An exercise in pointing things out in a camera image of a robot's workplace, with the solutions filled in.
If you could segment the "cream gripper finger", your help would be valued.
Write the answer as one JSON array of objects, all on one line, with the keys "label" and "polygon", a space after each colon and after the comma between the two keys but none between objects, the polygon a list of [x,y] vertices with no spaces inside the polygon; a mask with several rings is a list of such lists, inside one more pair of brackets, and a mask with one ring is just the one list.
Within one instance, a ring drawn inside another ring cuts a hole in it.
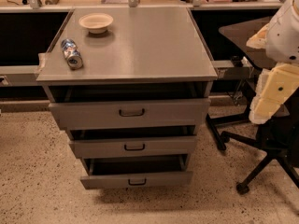
[{"label": "cream gripper finger", "polygon": [[266,123],[279,109],[280,105],[266,102],[261,98],[263,88],[269,77],[270,71],[264,69],[259,75],[254,96],[249,112],[249,120],[254,124]]},{"label": "cream gripper finger", "polygon": [[266,46],[266,35],[269,24],[262,27],[255,35],[253,35],[246,43],[246,46],[253,49],[264,49]]}]

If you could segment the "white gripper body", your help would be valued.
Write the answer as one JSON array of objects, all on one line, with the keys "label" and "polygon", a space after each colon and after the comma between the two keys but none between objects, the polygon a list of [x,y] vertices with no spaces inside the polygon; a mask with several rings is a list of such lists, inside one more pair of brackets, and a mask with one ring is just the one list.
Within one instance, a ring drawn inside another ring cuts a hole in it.
[{"label": "white gripper body", "polygon": [[299,67],[283,63],[270,71],[261,98],[282,105],[299,88]]}]

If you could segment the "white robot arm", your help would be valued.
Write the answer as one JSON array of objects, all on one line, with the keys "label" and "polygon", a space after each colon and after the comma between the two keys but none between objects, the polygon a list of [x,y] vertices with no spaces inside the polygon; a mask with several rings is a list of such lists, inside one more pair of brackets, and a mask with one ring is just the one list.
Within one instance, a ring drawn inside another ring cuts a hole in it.
[{"label": "white robot arm", "polygon": [[266,123],[299,87],[299,0],[286,0],[275,16],[247,41],[247,46],[265,49],[276,62],[258,78],[250,104],[249,120]]}]

